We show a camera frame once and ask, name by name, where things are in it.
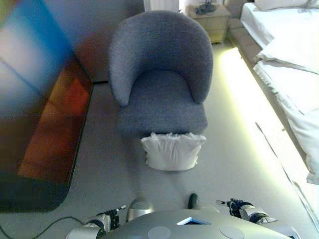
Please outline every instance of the white bedsheet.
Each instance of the white bedsheet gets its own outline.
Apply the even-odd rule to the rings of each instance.
[[[254,3],[244,4],[241,21],[255,41],[265,48],[275,37],[287,34],[313,21],[319,22],[319,12],[300,12],[299,8],[260,11]]]
[[[319,21],[313,20],[302,28],[296,27],[294,31],[275,37],[257,58],[319,74]]]
[[[310,171],[307,181],[319,185],[319,108],[313,106],[304,112],[300,110],[304,98],[319,99],[319,82],[309,79],[311,74],[317,74],[264,60],[259,61],[254,70],[276,95],[292,131],[307,154],[306,164]]]

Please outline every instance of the glowing light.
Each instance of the glowing light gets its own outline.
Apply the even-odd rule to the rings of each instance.
[[[297,149],[291,141],[288,133],[278,119],[276,113],[260,89],[258,83],[241,58],[237,48],[226,51],[222,56],[222,69],[225,76],[225,84],[233,97],[234,106],[240,117],[243,118],[245,126],[254,139],[255,147],[261,153],[265,151],[265,140],[260,140],[260,132],[256,127],[257,123],[263,131],[272,149],[276,153],[279,162],[282,164],[290,180],[297,183],[301,193],[297,193],[304,203],[309,203],[313,212],[319,218],[319,186],[306,182],[308,170],[300,157]],[[265,164],[269,170],[274,171],[276,162]]]

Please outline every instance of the gray armchair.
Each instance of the gray armchair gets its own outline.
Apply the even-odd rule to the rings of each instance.
[[[109,82],[121,106],[118,131],[125,137],[201,133],[212,67],[209,37],[191,18],[149,11],[123,21],[109,52]]]

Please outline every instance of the armchair backrest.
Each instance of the armchair backrest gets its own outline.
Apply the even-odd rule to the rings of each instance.
[[[121,106],[128,104],[136,78],[152,70],[178,72],[194,101],[202,103],[212,67],[211,43],[203,27],[172,11],[149,11],[124,20],[110,46],[109,82]]]

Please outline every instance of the bed frame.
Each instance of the bed frame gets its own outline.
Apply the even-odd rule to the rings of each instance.
[[[293,133],[286,115],[283,109],[280,107],[275,94],[271,92],[270,88],[265,85],[265,83],[260,79],[260,77],[253,70],[256,64],[255,55],[257,55],[262,48],[256,43],[256,41],[250,36],[246,28],[240,21],[241,11],[243,5],[247,2],[254,2],[253,0],[224,0],[223,3],[225,7],[231,14],[231,18],[228,21],[228,37],[232,44],[238,48],[241,56],[243,57],[245,63],[247,64],[249,70],[255,77],[258,85],[264,92],[274,111],[276,112],[279,120],[283,124],[285,130],[287,131],[289,137],[294,143],[296,149],[298,150],[300,156],[305,161],[306,153],[303,151],[299,145],[295,134]]]

